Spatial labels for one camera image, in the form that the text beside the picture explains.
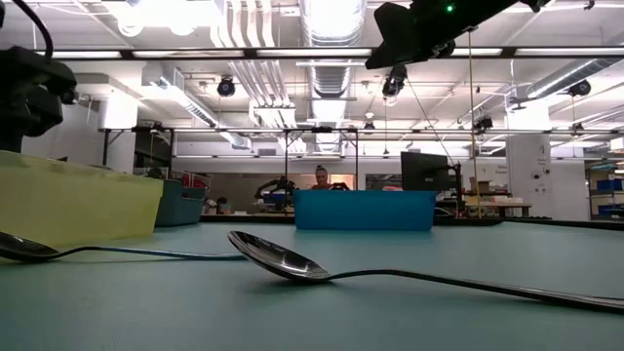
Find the black overhead light bar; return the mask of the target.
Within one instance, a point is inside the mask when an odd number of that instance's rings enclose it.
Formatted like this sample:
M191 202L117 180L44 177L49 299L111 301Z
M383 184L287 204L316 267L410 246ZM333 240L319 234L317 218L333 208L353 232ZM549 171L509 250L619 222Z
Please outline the black overhead light bar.
M179 50L65 50L60 60L237 60L237 59L367 59L370 47L356 48L209 48ZM598 47L457 47L450 59L624 59L624 46Z

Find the wooden background workbench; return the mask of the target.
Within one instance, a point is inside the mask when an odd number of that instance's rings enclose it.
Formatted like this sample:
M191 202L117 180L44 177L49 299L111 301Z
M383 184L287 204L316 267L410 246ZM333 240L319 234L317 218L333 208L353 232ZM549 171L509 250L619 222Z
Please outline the wooden background workbench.
M438 201L436 207L459 217L529 217L531 203L515 198L466 197L459 203L451 199Z

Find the black-handled metal spoon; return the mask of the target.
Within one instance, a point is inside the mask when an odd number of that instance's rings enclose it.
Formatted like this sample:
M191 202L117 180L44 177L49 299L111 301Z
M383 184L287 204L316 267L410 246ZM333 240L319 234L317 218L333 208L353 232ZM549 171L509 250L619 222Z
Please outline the black-handled metal spoon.
M227 234L230 243L244 257L265 270L301 284L324 284L361 276L398 276L489 293L500 293L542 301L568 308L624 314L624 298L553 292L399 269L365 269L332 274L312 259L243 231Z

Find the shelf with blue bins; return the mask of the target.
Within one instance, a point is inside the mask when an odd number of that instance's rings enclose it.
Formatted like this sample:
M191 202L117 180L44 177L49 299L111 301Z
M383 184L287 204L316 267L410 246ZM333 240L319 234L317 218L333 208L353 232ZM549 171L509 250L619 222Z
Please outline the shelf with blue bins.
M592 220L624 221L624 161L591 164L586 185Z

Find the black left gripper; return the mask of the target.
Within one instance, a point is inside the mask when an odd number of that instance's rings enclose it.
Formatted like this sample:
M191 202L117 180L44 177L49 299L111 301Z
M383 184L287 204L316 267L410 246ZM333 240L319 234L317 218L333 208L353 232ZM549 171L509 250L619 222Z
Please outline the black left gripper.
M24 137L40 137L62 121L60 98L41 87L0 102L0 150L21 152Z

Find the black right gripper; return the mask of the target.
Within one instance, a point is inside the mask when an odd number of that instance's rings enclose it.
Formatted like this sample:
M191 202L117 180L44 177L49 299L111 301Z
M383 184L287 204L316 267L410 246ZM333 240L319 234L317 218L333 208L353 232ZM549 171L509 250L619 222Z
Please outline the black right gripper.
M404 6L385 2L375 10L382 42L371 51L365 67L385 68L431 59L455 38L516 1L413 0L411 12Z

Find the blue-handled metal spoon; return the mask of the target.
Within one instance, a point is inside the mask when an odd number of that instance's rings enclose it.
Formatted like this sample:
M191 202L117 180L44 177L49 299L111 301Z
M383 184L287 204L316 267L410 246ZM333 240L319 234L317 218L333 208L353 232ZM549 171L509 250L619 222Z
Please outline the blue-handled metal spoon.
M24 239L19 236L0 232L0 257L7 258L24 263L41 263L55 260L71 254L81 252L108 252L119 254L141 254L176 259L187 260L208 260L208 261L225 261L225 260L242 260L244 256L241 253L178 253L171 251L103 247L103 246L86 246L69 249L67 251L58 251L44 244Z

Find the black background frame rack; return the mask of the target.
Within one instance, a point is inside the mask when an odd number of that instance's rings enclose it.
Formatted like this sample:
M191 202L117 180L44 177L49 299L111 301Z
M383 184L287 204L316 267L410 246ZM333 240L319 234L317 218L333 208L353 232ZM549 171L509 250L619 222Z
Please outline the black background frame rack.
M351 142L355 148L359 147L360 141L360 131L356 128L331 128L331 127L313 127L313 128L282 128L282 129L263 129L263 128L204 128L204 129L191 129L191 128L183 128L176 129L171 127L162 127L161 125L145 127L145 126L134 126L131 128L123 128L123 129L108 129L102 128L99 129L100 132L104 133L103 137L103 151L102 151L102 164L104 166L107 165L108 161L108 148L109 146L123 133L160 133L165 132L170 134L169 142L169 151L170 151L170 159L173 160L176 156L176 142L178 134L221 134L221 133L233 133L233 134L282 134L285 139L285 146L288 147L291 142L289 141L290 134L297 134L301 136L304 133L311 134L331 134L331 133L339 133L346 137L346 133L353 134L353 138Z

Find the blue plastic bin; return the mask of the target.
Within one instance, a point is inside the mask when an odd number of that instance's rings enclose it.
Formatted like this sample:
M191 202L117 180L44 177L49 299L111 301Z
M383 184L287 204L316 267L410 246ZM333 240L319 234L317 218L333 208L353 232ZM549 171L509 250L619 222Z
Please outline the blue plastic bin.
M295 226L315 231L428 231L433 191L296 190Z

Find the red storage crates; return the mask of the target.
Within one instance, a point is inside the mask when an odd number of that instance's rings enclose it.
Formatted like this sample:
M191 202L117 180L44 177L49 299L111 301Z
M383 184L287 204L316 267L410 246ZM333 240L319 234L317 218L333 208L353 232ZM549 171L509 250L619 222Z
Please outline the red storage crates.
M208 176L189 172L171 171L168 179L179 181L185 188L209 189L211 185L211 179Z

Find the corrugated silver ventilation duct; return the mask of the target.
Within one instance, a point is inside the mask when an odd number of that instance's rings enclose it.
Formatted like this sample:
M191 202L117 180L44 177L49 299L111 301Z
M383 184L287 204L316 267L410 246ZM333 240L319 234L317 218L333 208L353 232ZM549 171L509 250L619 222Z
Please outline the corrugated silver ventilation duct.
M304 45L313 48L350 48L360 45L368 0L299 0ZM336 65L317 61L308 68L310 102L315 125L337 128L346 113L353 68L339 59Z

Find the person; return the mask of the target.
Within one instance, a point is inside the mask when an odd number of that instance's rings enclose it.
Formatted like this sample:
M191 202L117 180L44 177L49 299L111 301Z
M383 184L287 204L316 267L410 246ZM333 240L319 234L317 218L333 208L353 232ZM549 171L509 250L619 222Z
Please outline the person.
M328 171L321 165L315 170L316 183L311 187L312 190L329 190L332 188Z

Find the teal table mat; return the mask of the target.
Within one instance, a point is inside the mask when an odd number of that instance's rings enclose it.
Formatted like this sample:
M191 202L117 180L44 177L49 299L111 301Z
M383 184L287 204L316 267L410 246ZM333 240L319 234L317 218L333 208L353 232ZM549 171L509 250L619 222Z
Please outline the teal table mat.
M0 260L0 351L624 351L624 315L384 277L406 269L624 297L624 232L504 222L427 233L243 230L360 278L297 286L251 262L78 253Z

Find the smooth silver ventilation duct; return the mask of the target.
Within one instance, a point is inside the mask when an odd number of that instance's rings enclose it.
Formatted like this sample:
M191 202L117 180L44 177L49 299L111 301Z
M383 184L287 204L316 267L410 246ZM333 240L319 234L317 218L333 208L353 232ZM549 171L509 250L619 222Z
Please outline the smooth silver ventilation duct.
M620 58L578 59L547 77L531 84L526 89L528 99L546 98L552 94L567 94L567 89L588 77L601 72L618 63Z

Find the dark teal plastic bin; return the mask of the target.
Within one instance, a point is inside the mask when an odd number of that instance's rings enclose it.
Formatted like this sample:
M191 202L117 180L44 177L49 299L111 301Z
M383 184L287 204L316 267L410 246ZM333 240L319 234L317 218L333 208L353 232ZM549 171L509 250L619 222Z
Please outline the dark teal plastic bin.
M173 227L198 223L205 196L205 187L184 187L179 180L164 180L155 226Z

